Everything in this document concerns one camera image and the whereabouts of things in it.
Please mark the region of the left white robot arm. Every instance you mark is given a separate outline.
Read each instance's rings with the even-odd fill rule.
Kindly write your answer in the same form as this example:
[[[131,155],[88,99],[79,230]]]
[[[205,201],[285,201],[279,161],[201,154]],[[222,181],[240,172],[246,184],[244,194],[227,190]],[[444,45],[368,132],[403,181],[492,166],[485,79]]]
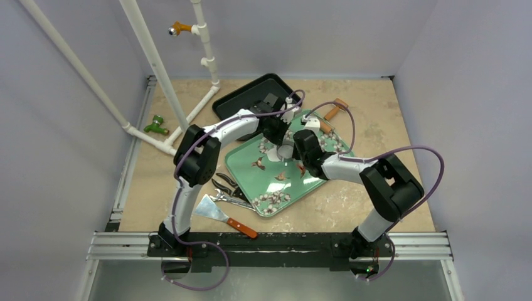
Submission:
[[[188,127],[173,159],[176,194],[157,231],[166,252],[180,256],[186,251],[194,204],[201,188],[216,171],[220,151],[255,132],[263,134],[273,144],[280,144],[295,110],[300,107],[301,103],[295,102],[292,96],[280,98],[270,93],[264,100],[216,124]]]

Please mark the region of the white dough ball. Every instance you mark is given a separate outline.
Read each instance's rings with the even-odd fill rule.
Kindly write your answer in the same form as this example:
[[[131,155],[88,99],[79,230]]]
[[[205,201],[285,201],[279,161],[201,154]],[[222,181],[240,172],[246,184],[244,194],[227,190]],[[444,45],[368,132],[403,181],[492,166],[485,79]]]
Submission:
[[[277,148],[271,148],[266,152],[267,158],[270,162],[282,162],[282,159],[279,157]]]

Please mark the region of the green floral tray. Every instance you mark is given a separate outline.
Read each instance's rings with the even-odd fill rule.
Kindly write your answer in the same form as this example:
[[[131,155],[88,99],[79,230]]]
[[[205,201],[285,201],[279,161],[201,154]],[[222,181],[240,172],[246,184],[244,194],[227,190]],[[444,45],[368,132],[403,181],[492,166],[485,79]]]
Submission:
[[[225,156],[229,173],[263,218],[273,217],[325,183],[295,159],[270,162],[266,152],[274,147],[258,134]]]

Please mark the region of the wooden dough roller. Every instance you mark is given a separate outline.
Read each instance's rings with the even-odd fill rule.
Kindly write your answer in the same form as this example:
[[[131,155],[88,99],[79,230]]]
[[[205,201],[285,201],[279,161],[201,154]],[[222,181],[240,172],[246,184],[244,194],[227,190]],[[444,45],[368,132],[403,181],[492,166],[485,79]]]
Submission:
[[[320,121],[320,130],[325,134],[330,134],[334,130],[334,127],[330,124],[330,121],[335,116],[337,116],[340,111],[346,112],[349,108],[349,105],[340,98],[336,98],[332,102],[320,104],[319,106],[317,106],[317,108],[321,108],[326,105],[332,105],[333,108],[330,109],[330,111],[328,111],[328,113],[322,117],[322,120]]]

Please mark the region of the metal scraper wooden handle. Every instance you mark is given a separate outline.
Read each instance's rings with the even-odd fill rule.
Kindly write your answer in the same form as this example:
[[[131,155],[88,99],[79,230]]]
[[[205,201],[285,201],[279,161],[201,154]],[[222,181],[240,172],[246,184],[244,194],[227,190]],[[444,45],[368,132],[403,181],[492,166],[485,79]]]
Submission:
[[[244,235],[248,236],[251,239],[258,238],[258,233],[249,228],[248,226],[244,225],[243,223],[229,217],[227,214],[225,214],[216,204],[215,202],[210,198],[209,195],[205,194],[201,201],[198,203],[198,205],[194,208],[193,214],[197,216],[202,216],[204,218],[213,219],[216,221],[223,222],[229,226],[231,226],[233,229],[243,233]]]

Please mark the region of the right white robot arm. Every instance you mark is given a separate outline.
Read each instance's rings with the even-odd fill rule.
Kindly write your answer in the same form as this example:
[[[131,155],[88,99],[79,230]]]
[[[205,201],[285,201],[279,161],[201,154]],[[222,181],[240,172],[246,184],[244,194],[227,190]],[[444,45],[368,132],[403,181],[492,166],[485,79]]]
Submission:
[[[352,239],[353,249],[360,255],[373,251],[377,239],[425,194],[422,185],[394,154],[364,160],[325,152],[311,130],[300,130],[293,138],[299,158],[311,176],[353,182],[366,189],[373,209],[355,228]]]

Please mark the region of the black plastic tray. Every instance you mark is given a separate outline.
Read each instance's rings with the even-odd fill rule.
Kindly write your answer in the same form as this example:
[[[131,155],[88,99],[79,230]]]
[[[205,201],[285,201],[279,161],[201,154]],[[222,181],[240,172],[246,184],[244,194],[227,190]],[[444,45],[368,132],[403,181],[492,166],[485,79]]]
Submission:
[[[281,107],[287,97],[293,98],[301,107],[304,97],[298,96],[277,75],[261,76],[216,101],[215,112],[220,114],[221,121],[206,127],[205,131],[222,145],[263,135],[259,130],[260,117],[280,117],[285,112]]]

